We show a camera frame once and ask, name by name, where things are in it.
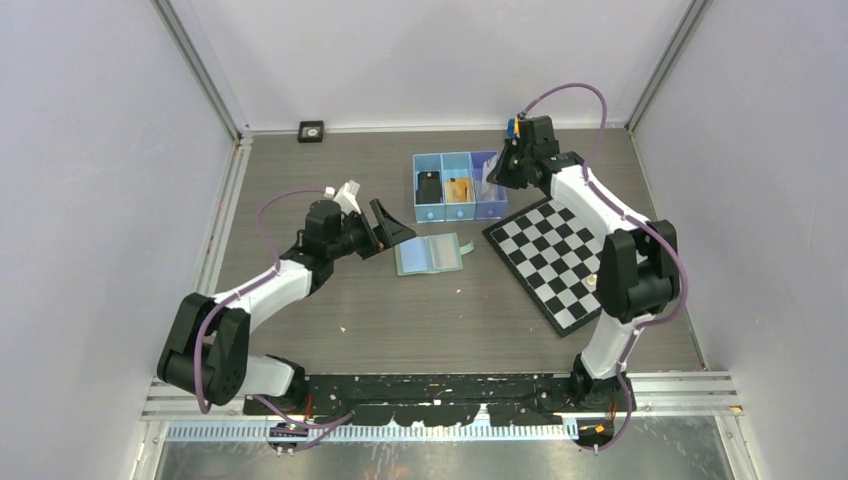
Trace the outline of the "white patterned card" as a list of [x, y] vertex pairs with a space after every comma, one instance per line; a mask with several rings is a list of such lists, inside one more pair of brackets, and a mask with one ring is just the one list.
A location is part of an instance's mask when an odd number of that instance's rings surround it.
[[477, 199], [481, 201], [493, 201], [498, 198], [498, 188], [496, 183], [490, 180], [490, 175], [495, 171], [497, 159], [491, 157], [481, 168], [481, 178], [479, 182], [479, 190]]

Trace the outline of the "mint green card holder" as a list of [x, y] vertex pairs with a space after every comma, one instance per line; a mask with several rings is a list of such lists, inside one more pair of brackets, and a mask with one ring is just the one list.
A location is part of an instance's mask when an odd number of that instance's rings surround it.
[[473, 241], [461, 245], [456, 233], [416, 237], [394, 248], [398, 276], [461, 271], [463, 257], [475, 248]]

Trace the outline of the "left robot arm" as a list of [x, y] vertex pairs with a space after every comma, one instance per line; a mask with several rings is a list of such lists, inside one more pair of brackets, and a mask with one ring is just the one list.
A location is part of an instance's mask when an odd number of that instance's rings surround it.
[[294, 362], [249, 352], [253, 332], [290, 304], [316, 293], [349, 255], [368, 259], [415, 238], [374, 199], [376, 222], [353, 203], [317, 200], [295, 243], [272, 266], [248, 282], [215, 295], [185, 296], [160, 354], [159, 380], [194, 395], [202, 412], [238, 395], [258, 395], [284, 414], [307, 398], [304, 371]]

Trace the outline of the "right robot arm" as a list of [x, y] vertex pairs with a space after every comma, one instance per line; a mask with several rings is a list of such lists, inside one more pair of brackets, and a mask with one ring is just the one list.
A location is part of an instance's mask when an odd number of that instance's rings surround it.
[[602, 312], [575, 358], [567, 398], [589, 411], [611, 404], [626, 384], [626, 362], [642, 330], [681, 299], [675, 227], [635, 212], [602, 185], [586, 159], [561, 152], [547, 116], [517, 115], [486, 178], [511, 189], [538, 188], [600, 241], [596, 293]]

